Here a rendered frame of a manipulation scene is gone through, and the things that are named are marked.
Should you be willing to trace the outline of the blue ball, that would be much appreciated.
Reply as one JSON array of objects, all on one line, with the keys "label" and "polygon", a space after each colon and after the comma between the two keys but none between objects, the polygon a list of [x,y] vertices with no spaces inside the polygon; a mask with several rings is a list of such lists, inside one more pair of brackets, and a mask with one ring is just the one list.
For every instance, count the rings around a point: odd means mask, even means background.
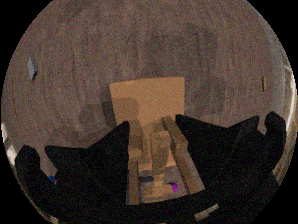
[{"label": "blue ball", "polygon": [[53,176],[48,176],[49,177],[49,180],[51,180],[51,181],[53,181],[53,183],[55,183],[55,177],[53,177]]}]

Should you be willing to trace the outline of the purple ball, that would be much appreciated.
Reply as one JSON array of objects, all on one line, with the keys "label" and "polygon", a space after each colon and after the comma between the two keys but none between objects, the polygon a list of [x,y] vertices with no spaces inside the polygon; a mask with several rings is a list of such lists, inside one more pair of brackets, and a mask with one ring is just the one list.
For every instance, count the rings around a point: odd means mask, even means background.
[{"label": "purple ball", "polygon": [[173,193],[176,192],[177,188],[178,188],[178,185],[177,184],[174,184],[174,183],[170,183],[169,185],[173,185],[172,188],[173,188]]}]

